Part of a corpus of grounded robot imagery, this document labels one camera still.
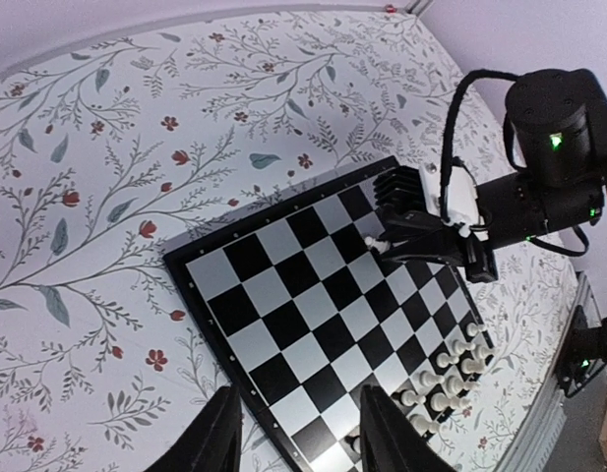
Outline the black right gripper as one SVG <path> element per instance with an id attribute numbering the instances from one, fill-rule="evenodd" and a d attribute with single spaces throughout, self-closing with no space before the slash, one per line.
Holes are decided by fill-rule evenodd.
<path id="1" fill-rule="evenodd" d="M 524 165 L 478 186 L 480 208 L 490 217 L 488 238 L 470 249 L 443 229 L 438 216 L 380 206 L 376 214 L 389 243 L 381 258 L 465 266 L 472 283 L 492 282 L 494 252 L 541 236 L 596 223 L 607 206 L 607 95 L 587 69 L 544 69 L 518 77 L 505 98 L 503 141 L 507 156 L 520 149 Z"/>

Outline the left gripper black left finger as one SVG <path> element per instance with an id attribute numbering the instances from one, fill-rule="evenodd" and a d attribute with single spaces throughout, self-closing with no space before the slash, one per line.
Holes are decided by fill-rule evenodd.
<path id="1" fill-rule="evenodd" d="M 148 472 L 238 472 L 242 409 L 236 386 L 223 386 L 207 402 L 176 443 Z"/>

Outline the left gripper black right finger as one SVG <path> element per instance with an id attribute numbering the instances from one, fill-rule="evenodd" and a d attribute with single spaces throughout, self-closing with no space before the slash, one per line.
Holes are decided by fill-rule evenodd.
<path id="1" fill-rule="evenodd" d="M 364 471 L 455 471 L 421 438 L 381 387 L 363 386 L 360 403 L 360 448 Z"/>

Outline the white piece showing black base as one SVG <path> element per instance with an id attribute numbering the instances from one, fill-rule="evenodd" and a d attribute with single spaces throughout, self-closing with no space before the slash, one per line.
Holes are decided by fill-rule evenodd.
<path id="1" fill-rule="evenodd" d="M 372 236 L 366 236 L 364 238 L 364 243 L 366 245 L 366 247 L 370 250 L 375 250 L 377 251 L 379 254 L 384 253 L 385 251 L 387 251 L 389 249 L 389 243 L 386 241 L 381 241 L 378 240 Z"/>

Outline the white bishop chess piece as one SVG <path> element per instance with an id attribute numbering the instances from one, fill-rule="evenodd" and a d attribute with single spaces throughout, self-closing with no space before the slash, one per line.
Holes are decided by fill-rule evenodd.
<path id="1" fill-rule="evenodd" d="M 466 397 L 447 397 L 441 392 L 435 393 L 430 400 L 430 406 L 435 411 L 445 411 L 448 408 L 464 409 L 467 408 L 469 405 L 470 400 Z"/>
<path id="2" fill-rule="evenodd" d="M 437 434 L 441 430 L 441 424 L 436 421 L 431 421 L 423 415 L 415 414 L 409 418 L 409 423 L 419 435 Z"/>

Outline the white pawn chess piece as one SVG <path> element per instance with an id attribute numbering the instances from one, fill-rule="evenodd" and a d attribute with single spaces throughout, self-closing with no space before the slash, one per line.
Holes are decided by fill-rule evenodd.
<path id="1" fill-rule="evenodd" d="M 359 435 L 349 436 L 345 441 L 356 454 L 361 454 L 361 437 Z"/>
<path id="2" fill-rule="evenodd" d="M 422 405 L 425 403 L 426 397 L 418 394 L 415 390 L 405 389 L 397 394 L 400 404 L 409 407 L 414 405 Z"/>
<path id="3" fill-rule="evenodd" d="M 445 382 L 445 377 L 429 371 L 423 371 L 418 376 L 422 388 L 430 388 Z"/>
<path id="4" fill-rule="evenodd" d="M 454 340 L 452 343 L 452 352 L 456 357 L 460 357 L 463 353 L 472 351 L 476 345 L 473 342 L 463 340 Z"/>
<path id="5" fill-rule="evenodd" d="M 459 358 L 455 355 L 451 355 L 445 352 L 442 352 L 436 357 L 436 365 L 440 369 L 446 369 L 449 366 L 456 364 L 459 361 Z"/>

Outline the white rook chess piece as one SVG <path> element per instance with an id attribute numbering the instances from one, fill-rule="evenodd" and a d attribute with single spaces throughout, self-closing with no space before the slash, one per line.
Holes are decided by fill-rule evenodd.
<path id="1" fill-rule="evenodd" d="M 484 345 L 478 345 L 473 350 L 473 357 L 478 360 L 486 360 L 493 355 L 493 350 Z"/>

